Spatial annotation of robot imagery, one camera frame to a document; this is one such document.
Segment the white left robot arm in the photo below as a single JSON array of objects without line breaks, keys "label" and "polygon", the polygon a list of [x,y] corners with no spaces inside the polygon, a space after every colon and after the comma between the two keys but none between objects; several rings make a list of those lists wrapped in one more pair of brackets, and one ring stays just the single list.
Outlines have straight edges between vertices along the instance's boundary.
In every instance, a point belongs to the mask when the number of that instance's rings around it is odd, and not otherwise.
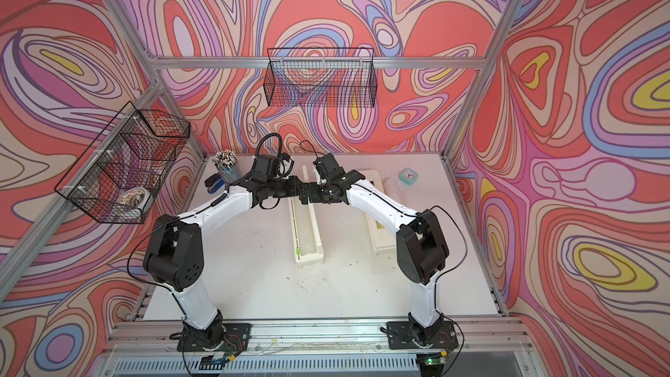
[{"label": "white left robot arm", "polygon": [[143,268],[156,283],[167,287],[183,313],[183,334],[200,347],[212,350],[225,335],[223,316],[201,279],[204,237],[268,198],[300,197],[305,202],[305,190],[296,176],[266,183],[242,179],[192,211],[156,220]]}]

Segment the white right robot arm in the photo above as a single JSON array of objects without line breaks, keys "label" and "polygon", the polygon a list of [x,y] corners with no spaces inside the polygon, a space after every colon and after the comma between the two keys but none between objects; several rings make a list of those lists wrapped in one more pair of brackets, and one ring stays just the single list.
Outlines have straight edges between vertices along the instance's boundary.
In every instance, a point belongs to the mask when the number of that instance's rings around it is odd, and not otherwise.
[{"label": "white right robot arm", "polygon": [[317,158],[317,182],[296,186],[303,204],[338,204],[359,209],[395,235],[396,261],[412,283],[408,327],[412,342],[426,347],[438,335],[444,316],[438,311],[436,282],[449,256],[440,221],[432,209],[416,211],[397,202],[361,172],[343,169],[333,155]]}]

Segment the tape roll in basket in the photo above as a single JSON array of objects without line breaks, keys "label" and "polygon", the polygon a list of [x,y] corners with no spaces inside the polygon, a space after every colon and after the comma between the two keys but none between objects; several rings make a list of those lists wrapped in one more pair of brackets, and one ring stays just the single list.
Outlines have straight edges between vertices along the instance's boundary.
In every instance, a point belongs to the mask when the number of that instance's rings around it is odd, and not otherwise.
[{"label": "tape roll in basket", "polygon": [[149,197],[146,188],[135,187],[124,191],[117,199],[114,211],[118,216],[138,217]]}]

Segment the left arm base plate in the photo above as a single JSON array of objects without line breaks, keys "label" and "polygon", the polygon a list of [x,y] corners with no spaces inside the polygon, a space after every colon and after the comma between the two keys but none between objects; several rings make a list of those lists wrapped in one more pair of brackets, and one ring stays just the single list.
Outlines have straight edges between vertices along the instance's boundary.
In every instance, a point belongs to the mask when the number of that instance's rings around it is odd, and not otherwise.
[{"label": "left arm base plate", "polygon": [[197,330],[184,325],[181,333],[174,333],[179,352],[240,354],[247,350],[251,323],[213,323],[208,329]]}]

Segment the cup of pencils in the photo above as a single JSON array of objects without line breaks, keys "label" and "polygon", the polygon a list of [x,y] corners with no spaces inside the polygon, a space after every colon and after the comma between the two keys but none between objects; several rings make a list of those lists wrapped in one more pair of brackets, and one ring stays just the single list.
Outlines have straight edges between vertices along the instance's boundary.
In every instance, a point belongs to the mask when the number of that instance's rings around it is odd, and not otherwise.
[{"label": "cup of pencils", "polygon": [[237,156],[233,150],[225,149],[212,156],[212,162],[225,183],[234,183],[243,177],[237,165]]}]

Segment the aluminium front rail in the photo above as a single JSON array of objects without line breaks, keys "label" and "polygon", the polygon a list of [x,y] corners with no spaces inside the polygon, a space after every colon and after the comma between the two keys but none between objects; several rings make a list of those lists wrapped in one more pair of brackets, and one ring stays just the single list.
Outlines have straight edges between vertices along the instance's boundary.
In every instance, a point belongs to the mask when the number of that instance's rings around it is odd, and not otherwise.
[{"label": "aluminium front rail", "polygon": [[388,332],[388,318],[258,319],[219,352],[183,352],[178,321],[115,326],[93,376],[546,376],[518,319],[456,317],[431,347]]}]

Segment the cream plastic wrap dispenser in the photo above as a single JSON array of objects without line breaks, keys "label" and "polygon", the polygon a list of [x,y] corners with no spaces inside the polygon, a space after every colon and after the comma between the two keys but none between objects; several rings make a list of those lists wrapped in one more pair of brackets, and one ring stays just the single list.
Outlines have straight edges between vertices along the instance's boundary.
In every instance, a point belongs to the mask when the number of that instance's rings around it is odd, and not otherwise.
[{"label": "cream plastic wrap dispenser", "polygon": [[291,233],[294,260],[298,268],[324,263],[325,252],[313,205],[302,204],[298,197],[290,200]]}]

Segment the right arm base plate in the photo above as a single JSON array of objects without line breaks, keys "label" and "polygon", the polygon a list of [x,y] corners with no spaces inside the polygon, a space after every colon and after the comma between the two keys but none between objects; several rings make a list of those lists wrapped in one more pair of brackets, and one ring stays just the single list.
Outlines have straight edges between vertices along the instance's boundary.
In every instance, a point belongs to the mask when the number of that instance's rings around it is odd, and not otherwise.
[{"label": "right arm base plate", "polygon": [[423,327],[410,320],[389,321],[380,331],[387,335],[391,350],[440,349],[450,353],[460,347],[452,321],[441,319]]}]

